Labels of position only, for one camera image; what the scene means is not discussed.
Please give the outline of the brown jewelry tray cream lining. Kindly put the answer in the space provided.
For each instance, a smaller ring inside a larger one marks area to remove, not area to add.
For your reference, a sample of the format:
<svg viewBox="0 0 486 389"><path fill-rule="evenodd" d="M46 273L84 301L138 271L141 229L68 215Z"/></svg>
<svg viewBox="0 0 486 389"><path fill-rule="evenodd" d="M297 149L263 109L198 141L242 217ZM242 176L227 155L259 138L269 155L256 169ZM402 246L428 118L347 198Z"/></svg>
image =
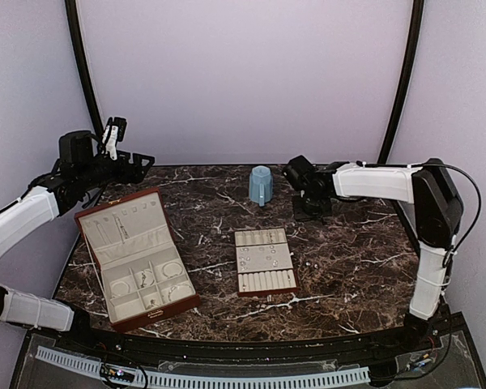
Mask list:
<svg viewBox="0 0 486 389"><path fill-rule="evenodd" d="M294 293L299 289L285 229L241 230L234 233L234 238L240 297Z"/></svg>

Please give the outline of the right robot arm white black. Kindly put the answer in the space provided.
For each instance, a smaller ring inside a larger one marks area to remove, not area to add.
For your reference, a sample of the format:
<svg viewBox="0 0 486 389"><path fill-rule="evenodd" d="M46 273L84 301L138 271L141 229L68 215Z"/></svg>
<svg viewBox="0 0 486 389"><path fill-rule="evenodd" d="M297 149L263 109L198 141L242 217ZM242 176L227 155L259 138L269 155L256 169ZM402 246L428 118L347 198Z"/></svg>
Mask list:
<svg viewBox="0 0 486 389"><path fill-rule="evenodd" d="M437 158L412 165L336 161L317 167L297 156L282 170L307 220L331 215L334 200L386 199L413 206L419 265L409 313L421 320L436 313L449 284L453 258L467 238L459 232L464 204L452 172L470 178Z"/></svg>

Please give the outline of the brown jewelry box cream lining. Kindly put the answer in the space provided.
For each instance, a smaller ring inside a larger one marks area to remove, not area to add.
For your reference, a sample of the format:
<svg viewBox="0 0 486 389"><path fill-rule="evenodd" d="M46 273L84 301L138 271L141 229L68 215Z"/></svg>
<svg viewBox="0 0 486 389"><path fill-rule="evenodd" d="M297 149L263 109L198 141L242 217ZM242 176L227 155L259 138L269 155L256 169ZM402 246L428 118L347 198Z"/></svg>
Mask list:
<svg viewBox="0 0 486 389"><path fill-rule="evenodd" d="M200 305L158 189L78 212L75 222L115 331L133 331ZM168 291L177 284L189 284L194 295L170 302ZM149 307L151 299L155 307Z"/></svg>

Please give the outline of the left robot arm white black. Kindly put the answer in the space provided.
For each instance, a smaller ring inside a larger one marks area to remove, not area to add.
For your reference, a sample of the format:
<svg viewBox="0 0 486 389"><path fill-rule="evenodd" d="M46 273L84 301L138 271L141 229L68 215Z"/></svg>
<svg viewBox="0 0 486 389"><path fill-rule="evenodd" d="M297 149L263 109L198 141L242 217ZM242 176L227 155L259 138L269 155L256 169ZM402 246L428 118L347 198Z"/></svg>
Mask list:
<svg viewBox="0 0 486 389"><path fill-rule="evenodd" d="M77 130L59 139L59 157L52 170L31 181L27 190L0 211L0 258L29 234L64 215L94 189L110 183L136 184L154 165L154 156L117 150L124 130L109 124L99 138ZM0 323L66 332L81 353L98 346L97 334L75 322L75 309L56 301L0 284Z"/></svg>

